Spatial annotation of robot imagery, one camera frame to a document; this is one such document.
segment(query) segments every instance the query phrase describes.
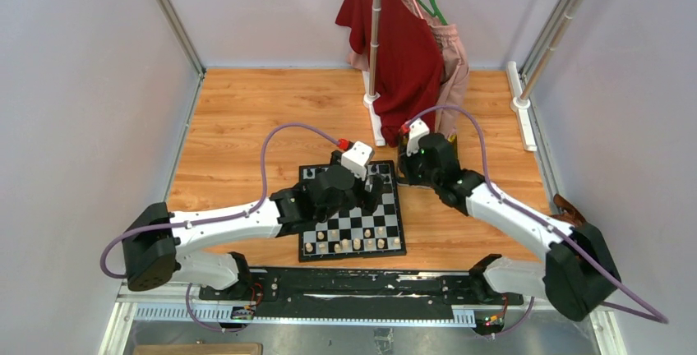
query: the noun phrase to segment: wooden floor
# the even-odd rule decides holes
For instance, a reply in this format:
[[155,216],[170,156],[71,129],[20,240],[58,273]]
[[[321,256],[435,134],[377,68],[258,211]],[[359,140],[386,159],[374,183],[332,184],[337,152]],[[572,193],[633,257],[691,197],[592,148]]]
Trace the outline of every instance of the wooden floor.
[[[209,210],[255,201],[261,194],[259,153],[267,133],[300,121],[335,138],[372,143],[354,70],[210,70],[196,107],[168,201],[170,210]],[[503,71],[473,71],[464,107],[485,133],[492,180],[510,195],[548,213],[532,153],[523,151]],[[460,116],[459,157],[481,172],[477,134]],[[266,156],[270,193],[298,181],[298,165],[329,160],[333,145],[303,129],[277,134]],[[376,149],[375,159],[396,159]],[[250,265],[466,270],[489,253],[534,260],[504,233],[445,207],[433,191],[399,188],[408,255],[298,262],[298,237],[253,239],[214,247],[241,252]]]

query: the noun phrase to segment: clothes rack pole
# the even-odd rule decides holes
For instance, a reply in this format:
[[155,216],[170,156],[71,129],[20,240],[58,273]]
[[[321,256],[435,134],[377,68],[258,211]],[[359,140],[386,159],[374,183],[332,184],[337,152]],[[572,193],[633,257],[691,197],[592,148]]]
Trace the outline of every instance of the clothes rack pole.
[[375,79],[377,71],[377,48],[379,46],[377,34],[380,28],[381,4],[382,0],[372,0],[370,68],[367,75],[365,72],[363,73],[363,81],[365,82],[366,76],[368,78],[368,82],[366,83],[366,94],[363,96],[363,105],[366,106],[370,113],[372,134],[375,139],[375,145],[378,147],[386,144],[385,138],[382,136],[381,132],[382,125],[380,117],[375,114],[375,109],[373,108],[373,102],[380,98],[380,95],[375,90]]

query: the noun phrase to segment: clothing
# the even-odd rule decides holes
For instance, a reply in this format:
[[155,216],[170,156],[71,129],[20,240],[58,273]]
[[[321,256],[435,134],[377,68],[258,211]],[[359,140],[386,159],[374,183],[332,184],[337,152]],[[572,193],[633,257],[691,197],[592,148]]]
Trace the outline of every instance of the clothing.
[[[344,0],[336,24],[351,28],[348,37],[357,54],[370,52],[372,0]],[[381,133],[397,146],[399,129],[410,118],[438,100],[443,57],[425,20],[412,14],[401,0],[382,0],[373,107]],[[436,115],[422,120],[434,129]]]
[[[412,0],[401,1],[412,14],[415,16],[418,14],[416,10],[417,5]],[[467,53],[464,51],[460,41],[457,27],[455,25],[442,25],[437,17],[431,16],[427,12],[421,13],[431,28],[445,64],[437,104],[453,104],[459,107],[464,102],[464,95],[469,83],[469,63]],[[368,71],[366,53],[349,53],[348,63],[354,68]],[[456,122],[458,115],[459,113],[453,110],[437,110],[434,127],[431,127],[431,129],[442,133],[445,137],[452,136],[457,132]]]

